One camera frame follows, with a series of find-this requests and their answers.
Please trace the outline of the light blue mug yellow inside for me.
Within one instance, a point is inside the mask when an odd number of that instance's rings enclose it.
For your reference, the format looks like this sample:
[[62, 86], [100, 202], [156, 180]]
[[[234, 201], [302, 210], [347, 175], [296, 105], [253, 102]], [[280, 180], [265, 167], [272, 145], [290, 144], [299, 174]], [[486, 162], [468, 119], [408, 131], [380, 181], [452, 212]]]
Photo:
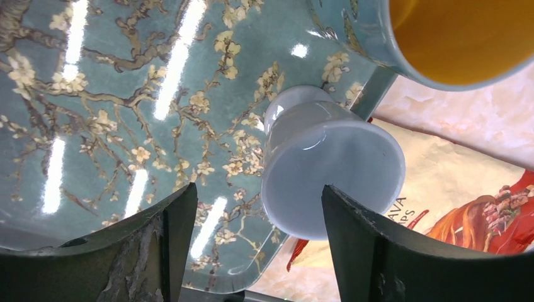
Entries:
[[533, 2], [311, 1], [319, 33], [441, 91], [501, 81], [533, 61]]

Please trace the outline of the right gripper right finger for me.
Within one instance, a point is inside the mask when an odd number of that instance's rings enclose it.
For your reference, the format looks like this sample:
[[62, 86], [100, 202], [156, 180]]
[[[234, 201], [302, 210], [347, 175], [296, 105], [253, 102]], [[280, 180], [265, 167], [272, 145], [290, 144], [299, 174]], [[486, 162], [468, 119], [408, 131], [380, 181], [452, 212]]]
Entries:
[[322, 207], [342, 301], [532, 301], [533, 254], [450, 245], [364, 207], [332, 185]]

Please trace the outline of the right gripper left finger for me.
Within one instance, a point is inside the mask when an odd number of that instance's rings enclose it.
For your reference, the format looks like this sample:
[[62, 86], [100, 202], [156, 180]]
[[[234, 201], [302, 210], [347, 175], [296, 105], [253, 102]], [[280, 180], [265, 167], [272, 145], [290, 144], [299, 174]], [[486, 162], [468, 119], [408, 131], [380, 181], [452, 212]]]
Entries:
[[177, 301], [198, 204], [193, 183], [58, 247], [1, 249], [2, 301]]

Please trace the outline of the pale grey mug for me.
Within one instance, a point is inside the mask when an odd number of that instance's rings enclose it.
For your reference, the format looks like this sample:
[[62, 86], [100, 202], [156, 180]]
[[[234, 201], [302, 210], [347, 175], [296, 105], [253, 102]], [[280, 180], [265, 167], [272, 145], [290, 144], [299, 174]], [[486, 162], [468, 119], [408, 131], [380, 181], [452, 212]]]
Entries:
[[290, 236], [327, 239], [326, 185], [380, 214], [400, 195], [406, 164], [397, 140], [318, 87], [295, 86], [277, 95], [264, 131], [261, 201], [270, 222]]

